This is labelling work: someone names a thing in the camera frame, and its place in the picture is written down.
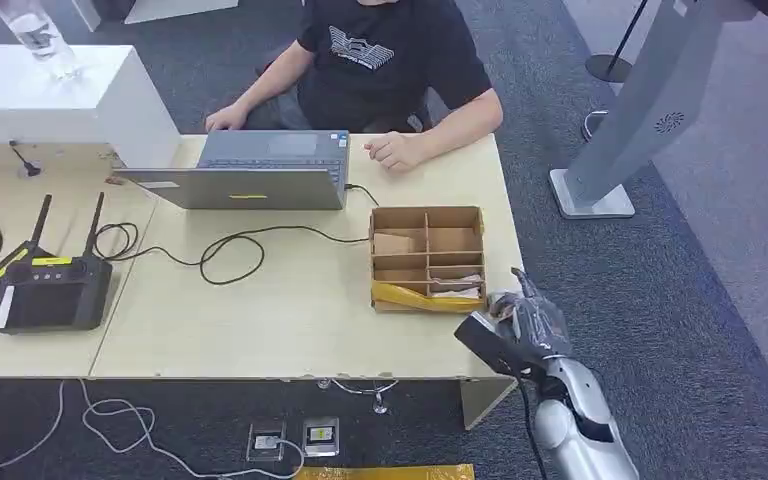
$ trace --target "metal stand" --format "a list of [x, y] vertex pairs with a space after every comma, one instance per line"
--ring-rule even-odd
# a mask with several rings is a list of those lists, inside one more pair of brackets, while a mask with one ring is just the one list
[[564, 176], [567, 175], [566, 169], [557, 169], [549, 172], [549, 180], [552, 183], [552, 192], [555, 194], [555, 200], [558, 201], [558, 207], [561, 210], [561, 216], [570, 220], [587, 218], [629, 218], [634, 216], [634, 205], [631, 199], [625, 193], [622, 185], [617, 185], [607, 195], [593, 204], [577, 204], [575, 198], [567, 188], [567, 182]]
[[734, 0], [661, 2], [610, 114], [588, 115], [582, 133], [590, 142], [568, 170], [549, 174], [565, 218], [634, 215], [622, 182], [696, 121], [723, 25], [757, 13]]
[[634, 30], [634, 26], [637, 25], [637, 21], [640, 20], [640, 15], [643, 14], [643, 9], [646, 8], [646, 2], [643, 0], [640, 2], [640, 6], [637, 7], [637, 12], [634, 13], [634, 18], [631, 19], [631, 24], [625, 30], [625, 35], [620, 42], [620, 46], [617, 47], [617, 51], [613, 55], [599, 54], [593, 55], [588, 58], [584, 63], [584, 67], [590, 72], [590, 75], [602, 80], [604, 82], [611, 83], [623, 83], [631, 73], [631, 64], [620, 58], [623, 48], [625, 48], [628, 38], [631, 36], [631, 32]]

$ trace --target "white cable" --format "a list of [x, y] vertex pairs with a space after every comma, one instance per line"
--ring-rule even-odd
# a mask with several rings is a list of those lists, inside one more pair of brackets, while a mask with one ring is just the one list
[[[190, 468], [190, 466], [187, 465], [186, 462], [181, 460], [181, 458], [179, 458], [174, 453], [172, 453], [172, 452], [170, 452], [168, 450], [164, 450], [164, 449], [162, 449], [162, 448], [160, 448], [160, 447], [158, 447], [157, 445], [154, 444], [154, 439], [151, 438], [151, 429], [148, 426], [146, 426], [145, 420], [143, 420], [142, 415], [140, 415], [140, 413], [139, 413], [139, 409], [137, 407], [135, 407], [131, 402], [129, 402], [129, 401], [123, 399], [123, 398], [108, 398], [108, 399], [99, 400], [99, 401], [93, 403], [93, 402], [90, 401], [89, 393], [87, 393], [87, 385], [86, 385], [86, 383], [84, 383], [84, 381], [82, 379], [78, 379], [78, 381], [81, 382], [81, 388], [84, 391], [84, 400], [86, 400], [86, 402], [87, 402], [87, 409], [84, 410], [84, 414], [81, 417], [83, 422], [84, 422], [84, 426], [86, 426], [88, 429], [90, 429], [90, 431], [92, 431], [93, 433], [98, 435], [98, 438], [100, 438], [111, 450], [113, 450], [116, 453], [125, 453], [125, 452], [131, 450], [132, 448], [136, 447], [140, 443], [142, 443], [143, 440], [146, 440], [148, 442], [149, 448], [151, 448], [152, 450], [154, 450], [157, 453], [163, 454], [163, 455], [171, 458], [172, 460], [175, 460], [175, 462], [177, 462], [178, 465], [180, 465], [184, 470], [187, 471], [187, 473], [189, 473], [190, 475], [192, 475], [195, 478], [233, 478], [233, 477], [239, 477], [239, 476], [242, 476], [242, 475], [248, 475], [249, 473], [260, 473], [260, 474], [266, 475], [267, 477], [276, 478], [278, 480], [289, 480], [289, 479], [295, 477], [296, 475], [298, 475], [299, 472], [301, 471], [302, 467], [304, 467], [304, 452], [302, 452], [302, 449], [299, 448], [298, 445], [296, 445], [293, 442], [290, 442], [290, 441], [287, 441], [287, 440], [280, 440], [279, 439], [279, 440], [277, 440], [278, 443], [284, 443], [284, 444], [287, 444], [287, 445], [293, 447], [297, 452], [299, 452], [299, 457], [301, 458], [301, 462], [300, 462], [298, 468], [296, 468], [296, 470], [293, 473], [289, 474], [289, 475], [278, 475], [276, 473], [267, 472], [267, 471], [261, 470], [259, 468], [250, 468], [248, 470], [240, 470], [240, 471], [236, 471], [236, 472], [227, 472], [227, 473], [198, 473], [198, 472], [194, 471], [192, 468]], [[121, 403], [121, 404], [125, 405], [125, 408], [121, 408], [119, 410], [114, 410], [113, 412], [99, 412], [99, 411], [97, 411], [95, 409], [95, 407], [97, 407], [99, 405], [102, 405], [104, 403]], [[145, 409], [147, 411], [151, 411], [151, 417], [152, 417], [152, 419], [154, 419], [154, 411], [152, 411], [150, 408], [148, 408], [148, 407], [140, 407], [140, 409]], [[89, 422], [87, 421], [87, 414], [90, 413], [90, 412], [92, 412], [95, 415], [100, 415], [100, 416], [110, 416], [110, 415], [117, 415], [119, 413], [124, 413], [124, 412], [134, 412], [134, 414], [137, 416], [137, 419], [140, 422], [140, 426], [142, 426], [142, 428], [143, 428], [143, 436], [140, 437], [139, 440], [137, 440], [136, 442], [134, 442], [131, 445], [129, 445], [128, 447], [126, 447], [124, 449], [117, 449], [116, 447], [113, 446], [112, 443], [110, 443], [110, 441], [107, 439], [107, 437], [104, 436], [103, 433], [101, 433], [95, 427], [93, 427], [92, 425], [89, 424]]]
[[[85, 427], [87, 427], [91, 432], [95, 433], [98, 436], [98, 438], [100, 438], [101, 441], [104, 442], [104, 444], [107, 445], [107, 447], [110, 448], [110, 450], [113, 451], [114, 453], [126, 453], [126, 452], [129, 452], [129, 451], [133, 450], [134, 448], [136, 448], [137, 445], [143, 443], [143, 441], [145, 440], [145, 441], [148, 442], [149, 448], [151, 448], [155, 452], [161, 453], [161, 454], [171, 458], [172, 460], [175, 460], [175, 462], [177, 462], [178, 465], [183, 467], [184, 470], [187, 471], [187, 473], [189, 473], [190, 475], [192, 475], [195, 478], [227, 479], [227, 478], [233, 478], [233, 477], [240, 477], [240, 476], [243, 476], [243, 475], [248, 475], [250, 473], [260, 473], [260, 474], [266, 475], [267, 477], [272, 477], [272, 478], [275, 478], [275, 479], [278, 479], [278, 480], [289, 480], [289, 479], [295, 477], [296, 475], [298, 475], [299, 472], [301, 471], [301, 469], [304, 467], [304, 452], [302, 452], [302, 449], [299, 448], [299, 446], [296, 445], [293, 442], [290, 442], [288, 440], [280, 440], [279, 439], [279, 440], [277, 440], [277, 443], [283, 443], [283, 444], [287, 444], [287, 445], [293, 447], [293, 449], [295, 449], [296, 452], [299, 453], [299, 457], [301, 458], [301, 461], [299, 462], [298, 468], [296, 468], [296, 470], [293, 473], [289, 474], [289, 475], [279, 475], [277, 473], [267, 472], [267, 471], [261, 470], [259, 468], [250, 468], [250, 469], [247, 469], [247, 470], [239, 470], [239, 471], [236, 471], [236, 472], [227, 472], [227, 473], [198, 473], [198, 472], [194, 471], [192, 468], [190, 468], [190, 466], [187, 465], [186, 462], [181, 460], [181, 458], [178, 457], [177, 455], [175, 455], [174, 453], [172, 453], [172, 452], [170, 452], [168, 450], [164, 450], [164, 449], [162, 449], [162, 448], [160, 448], [160, 447], [158, 447], [157, 445], [154, 444], [154, 439], [151, 438], [151, 430], [154, 428], [154, 423], [155, 423], [155, 418], [156, 418], [156, 416], [154, 414], [154, 410], [152, 410], [149, 407], [135, 407], [131, 402], [129, 402], [128, 400], [125, 400], [123, 398], [107, 398], [107, 399], [104, 399], [104, 400], [98, 400], [96, 402], [92, 402], [90, 400], [89, 392], [87, 391], [86, 383], [82, 379], [78, 379], [78, 381], [81, 383], [81, 390], [83, 391], [83, 394], [84, 394], [84, 401], [86, 401], [86, 403], [87, 403], [87, 408], [84, 410], [83, 415], [81, 415], [81, 421], [84, 423]], [[30, 455], [31, 453], [36, 451], [46, 441], [48, 441], [49, 438], [51, 438], [51, 435], [53, 435], [54, 431], [57, 430], [57, 427], [60, 425], [60, 420], [63, 417], [63, 405], [65, 403], [64, 400], [63, 400], [63, 387], [65, 385], [66, 385], [66, 381], [65, 380], [60, 382], [60, 388], [59, 388], [60, 405], [59, 405], [58, 411], [57, 411], [57, 418], [54, 419], [54, 423], [51, 425], [51, 429], [49, 429], [48, 433], [46, 433], [45, 436], [42, 437], [42, 439], [39, 442], [34, 444], [34, 446], [31, 447], [25, 453], [19, 455], [18, 457], [14, 458], [12, 460], [0, 463], [0, 468], [4, 468], [6, 466], [9, 466], [9, 465], [12, 465], [12, 464], [18, 462], [19, 460], [22, 460], [23, 458], [27, 457], [28, 455]], [[102, 411], [99, 411], [99, 410], [96, 409], [100, 405], [106, 405], [106, 404], [109, 404], [109, 403], [122, 404], [122, 405], [124, 405], [124, 407], [120, 408], [118, 410], [111, 410], [111, 411], [105, 411], [105, 412], [102, 412]], [[133, 412], [134, 415], [137, 416], [137, 420], [139, 420], [140, 426], [143, 429], [143, 435], [140, 438], [138, 438], [135, 442], [131, 443], [130, 445], [128, 445], [127, 447], [124, 447], [124, 448], [118, 448], [115, 445], [113, 445], [110, 442], [110, 440], [108, 440], [107, 437], [104, 436], [103, 433], [101, 433], [98, 429], [96, 429], [95, 427], [90, 425], [89, 421], [87, 421], [87, 415], [90, 414], [90, 413], [92, 413], [93, 415], [97, 415], [99, 417], [109, 417], [109, 416], [113, 416], [113, 415], [119, 415], [120, 413], [125, 413], [125, 412]], [[148, 413], [149, 416], [151, 417], [151, 421], [149, 422], [148, 425], [146, 425], [146, 422], [143, 419], [143, 415], [142, 415], [141, 412]]]
[[57, 430], [57, 427], [60, 425], [60, 419], [63, 418], [63, 386], [66, 382], [60, 382], [60, 389], [58, 392], [58, 395], [60, 397], [60, 407], [57, 410], [57, 417], [54, 419], [54, 423], [51, 424], [51, 428], [48, 430], [48, 433], [45, 434], [45, 436], [40, 439], [37, 443], [34, 444], [33, 447], [25, 451], [25, 453], [19, 455], [18, 457], [8, 460], [6, 462], [0, 463], [0, 468], [4, 468], [10, 465], [13, 465], [14, 463], [18, 462], [19, 460], [27, 457], [28, 455], [35, 452], [39, 447], [42, 446], [43, 443], [47, 442], [49, 438], [54, 434], [54, 431]]
[[369, 390], [355, 390], [354, 388], [350, 388], [350, 387], [347, 387], [347, 386], [343, 385], [342, 383], [338, 382], [337, 380], [333, 380], [332, 379], [331, 381], [334, 382], [334, 385], [337, 385], [338, 387], [340, 387], [340, 390], [342, 390], [342, 391], [344, 391], [346, 393], [351, 393], [352, 395], [376, 395], [376, 394], [379, 394], [379, 393], [384, 393], [387, 390], [390, 390], [391, 388], [393, 388], [393, 387], [395, 387], [396, 385], [399, 384], [398, 380], [393, 380], [392, 383], [390, 383], [389, 385], [384, 385], [383, 387], [376, 387], [376, 388], [372, 388], [372, 389], [369, 389]]

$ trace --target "hand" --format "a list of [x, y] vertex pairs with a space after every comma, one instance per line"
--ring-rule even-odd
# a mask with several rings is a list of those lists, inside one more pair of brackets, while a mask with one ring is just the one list
[[204, 129], [211, 130], [239, 130], [246, 124], [248, 111], [237, 104], [231, 104], [209, 115], [204, 121]]
[[428, 160], [420, 147], [420, 137], [390, 132], [367, 143], [369, 158], [391, 172], [407, 172]]

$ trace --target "touchpad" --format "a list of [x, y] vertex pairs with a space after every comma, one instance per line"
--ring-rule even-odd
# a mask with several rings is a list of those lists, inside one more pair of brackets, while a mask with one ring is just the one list
[[315, 155], [315, 133], [282, 133], [269, 140], [270, 155]]

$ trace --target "stand base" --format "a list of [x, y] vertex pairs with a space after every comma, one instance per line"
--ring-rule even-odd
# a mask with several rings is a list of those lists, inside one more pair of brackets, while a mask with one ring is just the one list
[[630, 218], [634, 216], [634, 205], [625, 193], [622, 185], [611, 190], [602, 200], [593, 205], [580, 206], [575, 204], [567, 189], [564, 174], [566, 169], [556, 169], [549, 172], [549, 183], [552, 184], [552, 192], [558, 201], [561, 216], [570, 220], [583, 220], [587, 218]]
[[599, 130], [599, 125], [602, 125], [602, 120], [607, 116], [607, 110], [596, 110], [584, 117], [584, 123], [581, 124], [581, 135], [584, 137], [585, 142], [589, 142], [593, 135], [596, 135], [596, 130]]
[[584, 62], [584, 67], [590, 75], [593, 75], [603, 82], [623, 83], [631, 73], [631, 64], [622, 58], [618, 58], [617, 63], [614, 64], [614, 68], [611, 69], [611, 71], [608, 71], [608, 67], [611, 65], [611, 60], [613, 59], [613, 55], [593, 55]]

